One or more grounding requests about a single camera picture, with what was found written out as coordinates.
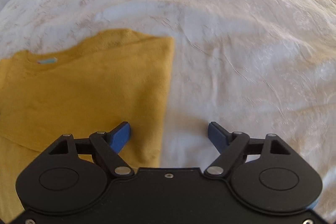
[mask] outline screw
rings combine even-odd
[[[32,219],[26,219],[25,224],[35,224],[35,221]]]
[[[218,176],[218,175],[223,174],[224,170],[223,170],[222,167],[219,167],[219,166],[210,166],[210,167],[207,169],[207,172],[208,172],[210,175]]]
[[[115,168],[114,172],[118,175],[124,176],[129,175],[132,172],[132,170],[127,166],[119,166]]]
[[[165,177],[168,179],[172,179],[174,177],[174,175],[172,173],[167,173],[165,174]]]

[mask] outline yellow fabric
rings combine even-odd
[[[132,136],[120,156],[134,168],[159,164],[174,41],[106,30],[53,54],[0,62],[0,218],[22,211],[19,173],[61,134],[87,138],[122,121]],[[57,62],[39,64],[56,58]]]

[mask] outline bed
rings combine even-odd
[[[315,210],[336,220],[336,0],[10,0],[0,58],[125,27],[175,38],[162,167],[206,168],[211,121],[276,133],[321,175]]]

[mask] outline silver rivet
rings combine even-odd
[[[172,173],[167,173],[165,174],[165,177],[168,179],[172,179],[174,177],[174,175]]]
[[[127,166],[119,166],[115,168],[114,172],[118,175],[124,176],[124,175],[129,175],[131,173],[131,169]]]
[[[25,224],[35,224],[35,221],[32,219],[26,219]]]
[[[219,166],[210,166],[207,169],[207,172],[211,175],[218,176],[218,175],[223,174],[224,170],[222,167],[219,167]]]

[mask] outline white bed sheet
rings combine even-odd
[[[276,133],[319,172],[315,210],[336,220],[336,0],[11,0],[0,58],[120,27],[176,39],[163,167],[209,165],[211,121]]]

